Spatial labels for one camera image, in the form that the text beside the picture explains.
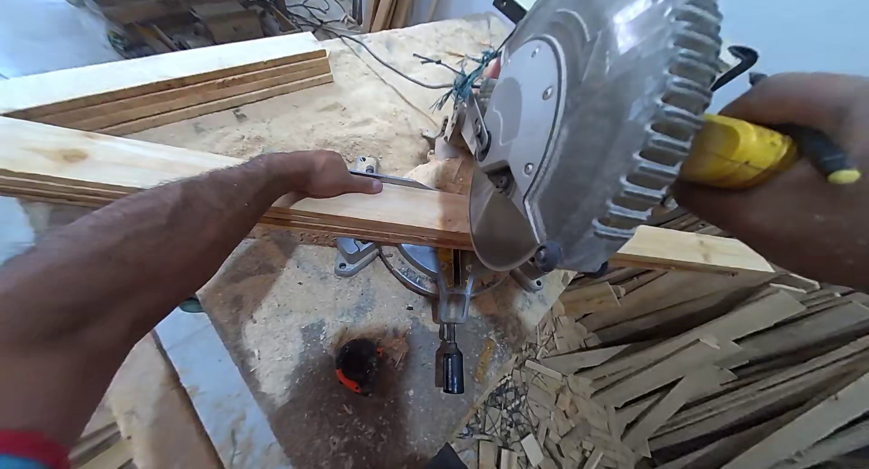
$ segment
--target saw motor housing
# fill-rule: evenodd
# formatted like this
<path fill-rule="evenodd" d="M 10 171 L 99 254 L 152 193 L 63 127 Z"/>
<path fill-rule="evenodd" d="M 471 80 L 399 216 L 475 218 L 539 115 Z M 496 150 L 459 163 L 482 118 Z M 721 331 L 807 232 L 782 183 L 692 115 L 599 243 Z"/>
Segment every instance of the saw motor housing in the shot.
<path fill-rule="evenodd" d="M 457 106 L 480 261 L 598 271 L 678 176 L 720 29 L 717 0 L 538 0 L 491 93 Z"/>

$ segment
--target forearm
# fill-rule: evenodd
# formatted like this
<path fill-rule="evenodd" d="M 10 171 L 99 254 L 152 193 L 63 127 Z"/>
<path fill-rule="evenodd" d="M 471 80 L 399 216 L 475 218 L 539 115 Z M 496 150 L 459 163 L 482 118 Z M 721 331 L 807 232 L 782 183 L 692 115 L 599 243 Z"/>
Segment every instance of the forearm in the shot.
<path fill-rule="evenodd" d="M 57 230 L 0 269 L 0 342 L 93 330 L 94 341 L 132 345 L 293 188 L 293 167 L 290 155 L 269 155 L 137 193 Z"/>
<path fill-rule="evenodd" d="M 0 430 L 72 445 L 129 349 L 278 197 L 381 188 L 334 152 L 273 153 L 125 197 L 40 240 L 0 269 Z"/>

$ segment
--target sawdust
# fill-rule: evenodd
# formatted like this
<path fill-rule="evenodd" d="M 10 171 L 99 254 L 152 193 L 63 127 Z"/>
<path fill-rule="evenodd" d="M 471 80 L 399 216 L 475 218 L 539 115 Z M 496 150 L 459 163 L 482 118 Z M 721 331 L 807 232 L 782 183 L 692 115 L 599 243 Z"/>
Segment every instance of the sawdust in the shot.
<path fill-rule="evenodd" d="M 449 53 L 479 55 L 498 43 L 508 30 L 489 17 L 456 19 L 404 30 L 365 36 L 365 42 L 386 61 L 420 80 L 449 83 L 453 75 L 410 56 L 421 53 L 456 65 Z M 403 175 L 426 163 L 429 146 L 423 130 L 437 132 L 452 111 L 429 107 L 443 90 L 417 86 L 377 63 L 363 48 L 351 50 L 342 40 L 323 43 L 329 49 L 334 82 L 272 97 L 233 111 L 145 130 L 134 135 L 236 158 L 264 152 L 292 152 L 325 148 L 340 152 L 348 163 L 359 155 L 377 157 L 381 173 Z"/>

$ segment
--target miter saw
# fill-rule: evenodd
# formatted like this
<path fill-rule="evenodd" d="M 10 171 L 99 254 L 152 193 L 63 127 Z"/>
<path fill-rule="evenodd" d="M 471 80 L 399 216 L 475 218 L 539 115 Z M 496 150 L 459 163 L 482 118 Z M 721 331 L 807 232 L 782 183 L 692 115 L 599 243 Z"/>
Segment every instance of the miter saw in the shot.
<path fill-rule="evenodd" d="M 538 0 L 497 79 L 456 97 L 445 141 L 477 163 L 475 253 L 440 271 L 446 392 L 463 392 L 454 328 L 472 271 L 512 271 L 528 290 L 556 267 L 596 272 L 650 217 L 703 124 L 720 29 L 717 0 Z"/>

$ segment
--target finger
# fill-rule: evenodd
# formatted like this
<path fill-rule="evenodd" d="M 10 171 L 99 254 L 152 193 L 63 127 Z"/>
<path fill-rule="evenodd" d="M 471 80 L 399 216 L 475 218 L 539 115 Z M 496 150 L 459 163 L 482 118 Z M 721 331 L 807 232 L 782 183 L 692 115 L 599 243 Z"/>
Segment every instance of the finger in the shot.
<path fill-rule="evenodd" d="M 383 190 L 383 183 L 373 177 L 350 175 L 347 192 L 360 192 L 362 194 L 379 194 Z"/>
<path fill-rule="evenodd" d="M 765 78 L 721 114 L 757 124 L 801 124 L 840 139 L 843 120 L 869 79 L 834 73 L 781 73 Z"/>

